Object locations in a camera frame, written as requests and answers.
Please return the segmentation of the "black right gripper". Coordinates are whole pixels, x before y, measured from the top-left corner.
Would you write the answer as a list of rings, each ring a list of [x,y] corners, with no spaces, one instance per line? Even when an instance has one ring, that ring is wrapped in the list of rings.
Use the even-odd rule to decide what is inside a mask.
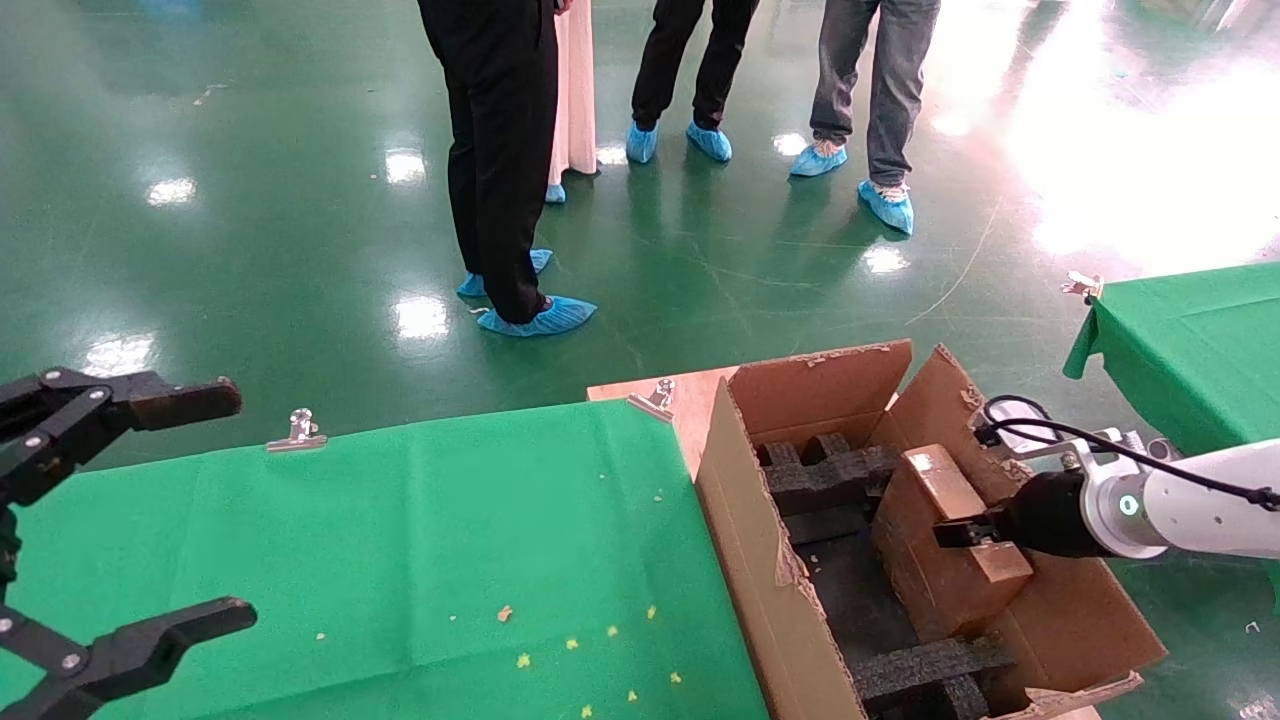
[[[1085,524],[1084,484],[1082,471],[1039,473],[987,512],[936,523],[934,541],[951,550],[1012,542],[1061,559],[1107,559],[1111,551]]]

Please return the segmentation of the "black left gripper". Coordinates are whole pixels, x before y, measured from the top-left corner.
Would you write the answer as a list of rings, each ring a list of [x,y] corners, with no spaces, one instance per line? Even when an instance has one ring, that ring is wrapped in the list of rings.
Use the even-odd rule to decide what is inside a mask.
[[[220,377],[174,386],[155,372],[93,377],[52,368],[1,387],[0,600],[17,580],[17,515],[58,488],[129,432],[156,432],[234,416],[243,401]],[[78,644],[4,606],[1,646],[44,670],[8,705],[4,719],[90,719],[105,705],[169,683],[195,646],[243,632],[259,620],[244,600],[223,597],[146,618]]]

